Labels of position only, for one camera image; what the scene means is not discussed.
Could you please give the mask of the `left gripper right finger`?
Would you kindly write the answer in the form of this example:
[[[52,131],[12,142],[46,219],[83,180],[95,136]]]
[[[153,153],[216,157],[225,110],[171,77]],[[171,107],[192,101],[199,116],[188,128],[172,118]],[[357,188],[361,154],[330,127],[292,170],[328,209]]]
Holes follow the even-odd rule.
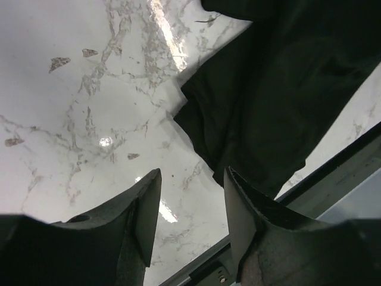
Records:
[[[380,220],[331,224],[299,214],[224,172],[230,246],[241,285],[379,285]]]

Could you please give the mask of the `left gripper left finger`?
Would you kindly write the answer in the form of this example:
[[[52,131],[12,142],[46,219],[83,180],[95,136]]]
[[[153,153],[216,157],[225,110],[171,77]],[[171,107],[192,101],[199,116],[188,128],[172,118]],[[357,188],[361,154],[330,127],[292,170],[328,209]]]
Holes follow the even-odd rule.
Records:
[[[2,285],[142,285],[161,196],[154,169],[114,198],[66,222],[1,216]]]

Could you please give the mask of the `black t shirt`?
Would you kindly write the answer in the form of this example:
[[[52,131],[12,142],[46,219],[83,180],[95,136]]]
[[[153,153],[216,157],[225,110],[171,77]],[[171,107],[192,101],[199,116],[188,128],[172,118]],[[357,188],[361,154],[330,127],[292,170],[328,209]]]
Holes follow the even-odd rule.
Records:
[[[380,63],[379,1],[202,1],[250,26],[182,86],[175,122],[224,183],[274,198]]]

